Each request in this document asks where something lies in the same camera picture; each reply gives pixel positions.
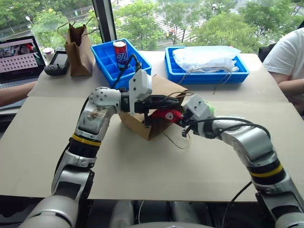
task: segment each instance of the brown paper bag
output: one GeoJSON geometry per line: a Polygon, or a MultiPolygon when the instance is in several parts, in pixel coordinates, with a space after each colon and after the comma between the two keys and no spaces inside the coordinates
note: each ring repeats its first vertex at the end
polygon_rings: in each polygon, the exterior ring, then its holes
{"type": "Polygon", "coordinates": [[[88,22],[78,28],[74,28],[74,23],[69,24],[65,48],[71,66],[71,76],[91,76],[93,72],[94,55],[91,50],[91,42],[88,35],[97,29],[88,33],[86,30],[88,22]]]}
{"type": "MultiPolygon", "coordinates": [[[[152,78],[152,94],[153,95],[169,95],[174,92],[186,91],[187,89],[163,78],[159,75],[154,75],[152,78]]],[[[180,96],[181,94],[174,94],[172,97],[180,96]]],[[[184,97],[178,98],[180,104],[182,103],[184,97]]],[[[145,127],[143,121],[143,114],[135,114],[134,116],[129,113],[120,113],[119,117],[124,125],[130,128],[133,132],[140,135],[142,138],[146,140],[150,140],[153,137],[157,136],[161,132],[163,132],[167,127],[169,127],[172,123],[167,121],[157,121],[153,122],[151,126],[145,127]]]]}

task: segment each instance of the screen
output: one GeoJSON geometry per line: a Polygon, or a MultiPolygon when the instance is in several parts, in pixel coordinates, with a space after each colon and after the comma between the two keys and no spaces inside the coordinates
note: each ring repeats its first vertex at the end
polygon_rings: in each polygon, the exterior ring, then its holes
{"type": "Polygon", "coordinates": [[[33,39],[0,44],[0,73],[44,66],[33,39]]]}
{"type": "Polygon", "coordinates": [[[63,53],[58,53],[56,56],[55,61],[52,63],[53,65],[64,65],[66,63],[67,60],[67,54],[63,54],[63,53]]]}

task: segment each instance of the window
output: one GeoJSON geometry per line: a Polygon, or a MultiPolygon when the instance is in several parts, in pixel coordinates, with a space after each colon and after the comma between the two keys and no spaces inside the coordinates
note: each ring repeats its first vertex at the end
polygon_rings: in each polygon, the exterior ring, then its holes
{"type": "Polygon", "coordinates": [[[114,0],[117,38],[139,50],[228,45],[243,53],[277,42],[304,20],[304,0],[114,0]]]}
{"type": "MultiPolygon", "coordinates": [[[[0,40],[34,35],[40,50],[63,48],[65,39],[57,28],[69,21],[75,27],[95,16],[92,0],[5,0],[0,1],[0,40]]],[[[67,34],[68,25],[60,31],[67,34]]],[[[88,32],[98,29],[98,22],[91,20],[88,32]]],[[[92,45],[100,44],[98,31],[89,35],[92,45]]]]}

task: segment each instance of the soda can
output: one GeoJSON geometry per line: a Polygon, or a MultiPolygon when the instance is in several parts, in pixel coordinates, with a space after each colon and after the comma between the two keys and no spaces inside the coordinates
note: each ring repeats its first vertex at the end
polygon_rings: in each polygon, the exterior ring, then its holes
{"type": "Polygon", "coordinates": [[[128,61],[127,43],[124,40],[117,40],[113,42],[113,46],[115,49],[117,66],[122,70],[128,61]]]}

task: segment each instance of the person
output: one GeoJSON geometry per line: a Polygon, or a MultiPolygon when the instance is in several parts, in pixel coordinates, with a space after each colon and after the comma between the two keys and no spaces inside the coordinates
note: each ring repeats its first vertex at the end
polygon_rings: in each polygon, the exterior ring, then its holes
{"type": "Polygon", "coordinates": [[[304,115],[304,28],[282,37],[263,62],[289,102],[304,115]]]}
{"type": "Polygon", "coordinates": [[[0,107],[23,100],[37,82],[0,89],[0,107]]]}

